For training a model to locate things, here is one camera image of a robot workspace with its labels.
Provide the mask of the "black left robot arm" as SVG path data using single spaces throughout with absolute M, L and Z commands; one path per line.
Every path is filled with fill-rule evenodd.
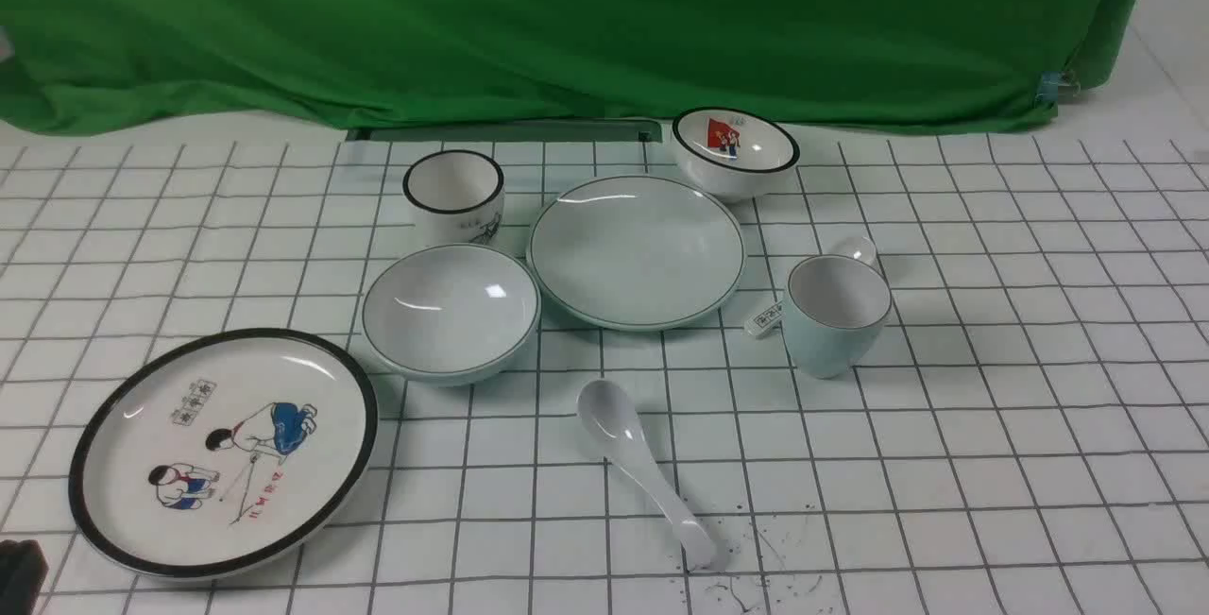
M 48 574 L 42 546 L 35 540 L 1 541 L 1 614 L 33 614 Z

